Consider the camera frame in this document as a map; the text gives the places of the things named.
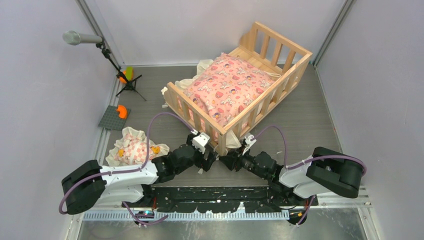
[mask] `wooden crib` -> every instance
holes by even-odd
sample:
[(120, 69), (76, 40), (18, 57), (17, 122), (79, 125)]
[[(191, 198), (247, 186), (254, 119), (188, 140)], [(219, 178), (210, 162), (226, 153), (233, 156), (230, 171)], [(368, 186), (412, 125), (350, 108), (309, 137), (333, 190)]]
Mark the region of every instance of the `wooden crib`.
[[(263, 36), (260, 52), (256, 52), (257, 38)], [(267, 52), (271, 39), (276, 42), (272, 58), (267, 59)], [(289, 48), (283, 68), (277, 66), (283, 46)], [(294, 62), (295, 55), (301, 55), (299, 61)], [(193, 128), (202, 131), (202, 120), (204, 131), (211, 136), (211, 146), (216, 147), (216, 151), (221, 156), (227, 154), (226, 139), (227, 133), (233, 131), (241, 139), (246, 133), (254, 128), (277, 104), (293, 91), (299, 84), (303, 73), (309, 63), (312, 53), (286, 37), (278, 34), (267, 26), (255, 22), (250, 31), (244, 34), (239, 42), (239, 46), (229, 53), (232, 57), (239, 57), (249, 62), (251, 65), (269, 72), (281, 75), (275, 82), (260, 96), (258, 96), (240, 114), (231, 120), (226, 126), (220, 126), (212, 117), (200, 109), (172, 82), (166, 86), (168, 91), (164, 93), (164, 98), (169, 107)]]

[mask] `gray floor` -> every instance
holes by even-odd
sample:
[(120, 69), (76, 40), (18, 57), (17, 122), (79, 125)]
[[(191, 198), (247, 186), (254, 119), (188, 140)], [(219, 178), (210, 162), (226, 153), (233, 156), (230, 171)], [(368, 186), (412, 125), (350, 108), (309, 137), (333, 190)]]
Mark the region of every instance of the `gray floor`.
[[(195, 66), (139, 67), (134, 74), (143, 74), (137, 83), (137, 90), (147, 99), (144, 101), (135, 92), (125, 91), (118, 104), (131, 109), (125, 126), (146, 131), (151, 118), (161, 112), (172, 112), (162, 108), (165, 103), (161, 89), (168, 82), (192, 78), (196, 75)], [(299, 86), (251, 131), (253, 135), (264, 127), (276, 124), (282, 127), (287, 138), (289, 164), (296, 163), (310, 154), (315, 147), (321, 146), (339, 151), (339, 145), (320, 83), (311, 65), (306, 68)], [(178, 120), (163, 116), (156, 120), (150, 138), (156, 144), (167, 144), (175, 149), (183, 144), (189, 131)], [(117, 139), (122, 138), (120, 131), (111, 131), (106, 156), (114, 147)], [(274, 130), (265, 132), (252, 147), (251, 154), (267, 152), (279, 164), (283, 163), (284, 147), (281, 136)], [(160, 186), (266, 186), (264, 180), (245, 170), (230, 172), (220, 162), (215, 162), (210, 171), (198, 174), (198, 168), (191, 167), (177, 175), (174, 180)]]
[(365, 240), (356, 208), (313, 208), (299, 228), (285, 220), (165, 221), (138, 228), (132, 221), (84, 221), (79, 240)]

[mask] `pink blanket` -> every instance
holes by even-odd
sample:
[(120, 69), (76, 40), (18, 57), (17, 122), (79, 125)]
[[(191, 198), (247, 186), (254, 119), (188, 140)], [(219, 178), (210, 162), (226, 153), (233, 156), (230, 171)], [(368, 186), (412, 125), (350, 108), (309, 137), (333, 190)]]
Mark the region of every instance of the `pink blanket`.
[(273, 82), (266, 72), (223, 53), (184, 94), (224, 127)]

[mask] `microphone stand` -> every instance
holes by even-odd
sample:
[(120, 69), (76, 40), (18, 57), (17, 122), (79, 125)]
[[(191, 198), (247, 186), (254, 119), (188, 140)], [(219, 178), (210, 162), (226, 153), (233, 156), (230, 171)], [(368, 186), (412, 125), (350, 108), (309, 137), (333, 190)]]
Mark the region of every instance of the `microphone stand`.
[(116, 94), (116, 97), (118, 97), (119, 94), (121, 94), (123, 91), (128, 90), (128, 91), (134, 91), (136, 93), (138, 93), (138, 95), (140, 95), (140, 97), (142, 97), (144, 99), (144, 101), (147, 101), (137, 90), (136, 90), (136, 85), (137, 85), (137, 80), (139, 78), (141, 78), (141, 74), (140, 76), (134, 78), (133, 80), (129, 81), (127, 79), (127, 77), (125, 76), (125, 74), (121, 71), (121, 67), (117, 66), (114, 61), (112, 61), (110, 53), (111, 51), (109, 49), (106, 48), (105, 46), (105, 42), (102, 41), (101, 43), (96, 43), (95, 45), (97, 48), (101, 49), (101, 53), (103, 54), (103, 56), (109, 60), (109, 62), (115, 67), (115, 69), (118, 71), (118, 74), (116, 75), (116, 77), (119, 78), (123, 78), (125, 80), (125, 86), (121, 89), (121, 91), (119, 91)]

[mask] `microphone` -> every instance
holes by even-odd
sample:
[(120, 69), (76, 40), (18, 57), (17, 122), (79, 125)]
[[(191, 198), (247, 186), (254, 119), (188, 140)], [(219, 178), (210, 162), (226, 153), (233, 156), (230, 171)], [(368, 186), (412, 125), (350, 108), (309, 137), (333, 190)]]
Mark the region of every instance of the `microphone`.
[(70, 45), (78, 44), (99, 44), (103, 38), (97, 35), (82, 34), (76, 31), (67, 31), (62, 35), (63, 40)]

